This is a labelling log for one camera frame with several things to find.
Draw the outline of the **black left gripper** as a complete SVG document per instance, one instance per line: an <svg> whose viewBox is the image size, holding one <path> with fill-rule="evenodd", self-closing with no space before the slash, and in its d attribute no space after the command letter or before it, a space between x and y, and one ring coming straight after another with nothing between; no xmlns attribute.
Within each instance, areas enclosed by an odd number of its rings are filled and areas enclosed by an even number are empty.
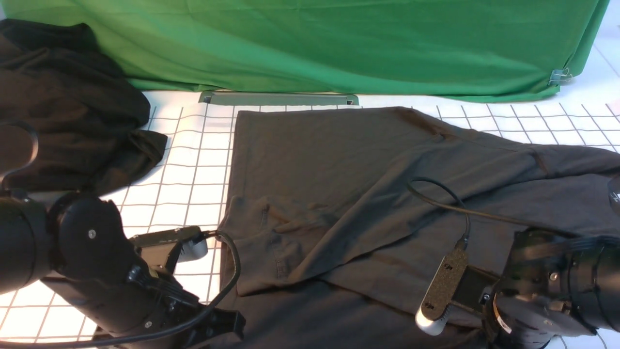
<svg viewBox="0 0 620 349"><path fill-rule="evenodd" d="M113 338L163 331L193 319L204 308L187 290L184 293L192 305L135 283L106 287L96 280L72 281L59 274L42 279L42 283ZM243 340L245 326L241 312L214 309L193 330L193 346L208 347L213 338L231 333Z"/></svg>

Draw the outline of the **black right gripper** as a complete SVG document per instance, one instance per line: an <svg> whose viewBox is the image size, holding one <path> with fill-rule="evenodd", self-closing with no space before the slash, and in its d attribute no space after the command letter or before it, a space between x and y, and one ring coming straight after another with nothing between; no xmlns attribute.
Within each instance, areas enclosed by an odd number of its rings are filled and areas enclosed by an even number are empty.
<svg viewBox="0 0 620 349"><path fill-rule="evenodd" d="M571 254L521 259L521 250L564 239L527 228L514 234L502 276L485 305L483 331L488 349L544 349L554 336L594 336L571 294Z"/></svg>

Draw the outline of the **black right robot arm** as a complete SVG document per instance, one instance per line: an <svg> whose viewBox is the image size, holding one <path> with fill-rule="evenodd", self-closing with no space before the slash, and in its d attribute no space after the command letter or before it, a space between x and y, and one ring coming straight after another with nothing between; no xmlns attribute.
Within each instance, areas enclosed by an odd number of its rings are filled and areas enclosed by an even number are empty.
<svg viewBox="0 0 620 349"><path fill-rule="evenodd" d="M516 232L483 308L488 349L544 349L556 336L619 331L619 239Z"/></svg>

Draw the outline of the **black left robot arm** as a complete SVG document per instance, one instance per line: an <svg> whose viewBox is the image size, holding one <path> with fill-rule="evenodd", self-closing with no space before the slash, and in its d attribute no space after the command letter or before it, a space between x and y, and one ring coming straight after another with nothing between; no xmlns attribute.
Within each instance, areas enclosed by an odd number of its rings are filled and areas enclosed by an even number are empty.
<svg viewBox="0 0 620 349"><path fill-rule="evenodd" d="M173 272L206 254L213 237L229 246L234 274L204 304ZM41 349L208 349L217 336L242 340L245 318L217 306L240 275L237 248L223 232L191 226L128 238L112 201L77 192L46 206L1 194L1 292L41 281L97 325L88 342Z"/></svg>

